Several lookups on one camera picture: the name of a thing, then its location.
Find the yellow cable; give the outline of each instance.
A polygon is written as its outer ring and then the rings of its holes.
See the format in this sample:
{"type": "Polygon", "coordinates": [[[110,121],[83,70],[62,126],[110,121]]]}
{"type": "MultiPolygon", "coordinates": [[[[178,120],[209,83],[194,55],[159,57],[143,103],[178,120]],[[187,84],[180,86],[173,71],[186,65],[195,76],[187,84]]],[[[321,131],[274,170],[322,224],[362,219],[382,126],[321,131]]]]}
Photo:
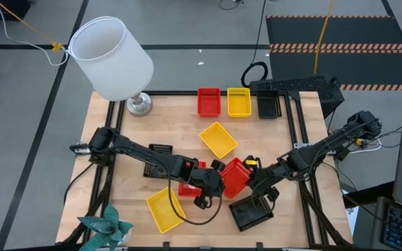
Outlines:
{"type": "Polygon", "coordinates": [[[332,0],[332,2],[329,5],[329,10],[328,10],[328,13],[327,13],[327,17],[325,18],[324,26],[322,27],[322,31],[320,32],[318,48],[315,51],[314,74],[316,74],[318,72],[318,59],[319,59],[320,45],[322,44],[322,37],[324,36],[325,29],[327,28],[329,16],[332,15],[333,7],[334,7],[334,0],[332,0]]]}
{"type": "Polygon", "coordinates": [[[54,51],[58,51],[61,49],[61,47],[63,47],[63,45],[61,43],[56,43],[55,41],[53,41],[48,35],[46,35],[45,33],[33,28],[30,24],[26,23],[24,20],[22,20],[20,17],[18,17],[15,13],[13,13],[12,11],[10,11],[9,9],[7,9],[7,7],[5,7],[2,3],[0,3],[0,6],[6,10],[9,14],[11,14],[14,18],[16,18],[18,21],[20,21],[21,23],[23,23],[25,26],[27,26],[29,29],[31,29],[32,31],[35,31],[36,33],[40,34],[42,37],[46,38],[47,40],[49,40],[52,43],[52,46],[54,47],[52,50],[54,51]]]}

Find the orange striped tape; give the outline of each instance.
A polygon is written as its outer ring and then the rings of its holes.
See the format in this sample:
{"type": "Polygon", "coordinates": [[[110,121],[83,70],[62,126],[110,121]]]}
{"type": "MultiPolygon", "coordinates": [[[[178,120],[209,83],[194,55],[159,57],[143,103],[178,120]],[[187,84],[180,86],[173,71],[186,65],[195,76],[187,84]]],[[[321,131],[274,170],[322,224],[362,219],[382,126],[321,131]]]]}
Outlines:
{"type": "MultiPolygon", "coordinates": [[[[315,53],[315,50],[307,49],[273,49],[271,53],[315,53]]],[[[320,53],[340,54],[402,54],[402,50],[320,50],[320,53]]]]}
{"type": "MultiPolygon", "coordinates": [[[[326,15],[267,15],[269,18],[326,18],[326,15]]],[[[332,15],[331,18],[394,18],[388,15],[332,15]]]]}
{"type": "MultiPolygon", "coordinates": [[[[276,43],[271,49],[317,50],[314,43],[276,43]]],[[[321,44],[321,50],[402,50],[402,44],[321,44]]]]}
{"type": "Polygon", "coordinates": [[[402,91],[402,84],[341,84],[342,91],[402,91]]]}

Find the green leaf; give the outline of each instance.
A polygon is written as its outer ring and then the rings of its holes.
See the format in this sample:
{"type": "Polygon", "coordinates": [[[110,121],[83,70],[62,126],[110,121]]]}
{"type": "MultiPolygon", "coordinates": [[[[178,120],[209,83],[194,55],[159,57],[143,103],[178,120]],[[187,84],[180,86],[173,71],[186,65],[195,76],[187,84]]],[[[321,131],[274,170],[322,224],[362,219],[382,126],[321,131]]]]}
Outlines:
{"type": "Polygon", "coordinates": [[[122,241],[122,237],[124,236],[118,229],[116,229],[114,233],[110,234],[111,241],[122,241]]]}
{"type": "Polygon", "coordinates": [[[110,251],[114,251],[118,244],[118,241],[110,241],[110,251]]]}
{"type": "Polygon", "coordinates": [[[116,230],[116,225],[96,216],[78,217],[78,220],[81,221],[89,229],[96,232],[111,234],[114,233],[114,231],[116,230]]]}
{"type": "Polygon", "coordinates": [[[94,251],[110,241],[110,236],[107,234],[97,233],[88,242],[86,242],[79,251],[94,251]]]}
{"type": "Polygon", "coordinates": [[[119,212],[112,206],[111,202],[108,202],[108,205],[105,208],[105,219],[115,226],[119,223],[119,212]]]}
{"type": "Polygon", "coordinates": [[[133,224],[119,221],[119,230],[122,233],[122,236],[126,235],[131,228],[133,228],[133,224]]]}

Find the red basket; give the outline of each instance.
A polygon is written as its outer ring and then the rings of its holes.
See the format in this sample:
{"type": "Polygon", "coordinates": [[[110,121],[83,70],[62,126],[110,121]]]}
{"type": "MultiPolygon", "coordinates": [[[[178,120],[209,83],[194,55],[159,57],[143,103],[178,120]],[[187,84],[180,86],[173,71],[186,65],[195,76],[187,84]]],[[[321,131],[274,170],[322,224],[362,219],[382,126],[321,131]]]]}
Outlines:
{"type": "Polygon", "coordinates": [[[220,89],[198,89],[198,114],[201,117],[217,117],[221,113],[220,89]]]}
{"type": "Polygon", "coordinates": [[[251,170],[245,168],[239,158],[229,162],[221,172],[225,186],[224,195],[229,199],[238,195],[246,187],[250,173],[251,170]]]}
{"type": "MultiPolygon", "coordinates": [[[[206,162],[200,161],[198,167],[206,168],[206,162]]],[[[187,197],[197,197],[201,195],[201,188],[197,188],[185,183],[180,183],[178,189],[178,195],[187,197]]]]}

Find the white cable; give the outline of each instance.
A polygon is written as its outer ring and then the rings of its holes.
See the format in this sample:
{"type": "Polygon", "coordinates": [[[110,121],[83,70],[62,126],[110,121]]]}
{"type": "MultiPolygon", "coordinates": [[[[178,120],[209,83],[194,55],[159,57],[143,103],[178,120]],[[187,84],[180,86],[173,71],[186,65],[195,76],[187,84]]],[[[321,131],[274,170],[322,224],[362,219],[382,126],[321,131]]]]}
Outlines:
{"type": "Polygon", "coordinates": [[[30,46],[32,46],[32,47],[35,47],[35,48],[41,50],[42,52],[45,53],[45,55],[46,55],[46,57],[47,57],[47,60],[49,61],[49,63],[50,63],[51,66],[61,66],[62,64],[64,64],[64,63],[68,60],[69,54],[68,54],[68,52],[66,51],[66,49],[65,49],[64,47],[61,47],[61,49],[64,51],[65,59],[63,60],[63,62],[55,64],[55,63],[52,63],[52,62],[50,61],[49,55],[47,54],[47,52],[46,52],[43,48],[38,47],[38,46],[36,46],[36,45],[32,45],[31,43],[28,43],[28,42],[18,41],[18,40],[15,40],[15,39],[10,38],[10,37],[8,36],[8,34],[7,34],[6,19],[4,19],[4,15],[3,15],[3,12],[1,11],[1,9],[0,9],[0,15],[1,15],[1,19],[3,20],[4,33],[6,34],[6,37],[7,37],[9,40],[11,40],[11,41],[13,41],[13,42],[16,42],[16,43],[22,43],[22,44],[25,44],[25,45],[30,45],[30,46]]]}
{"type": "Polygon", "coordinates": [[[377,148],[375,148],[375,149],[367,149],[367,150],[360,150],[360,151],[354,151],[354,152],[351,152],[351,154],[353,154],[353,153],[365,153],[365,152],[377,151],[377,150],[381,149],[381,147],[382,147],[381,141],[380,141],[379,139],[376,139],[376,140],[378,141],[378,143],[377,143],[378,147],[377,147],[377,148]]]}

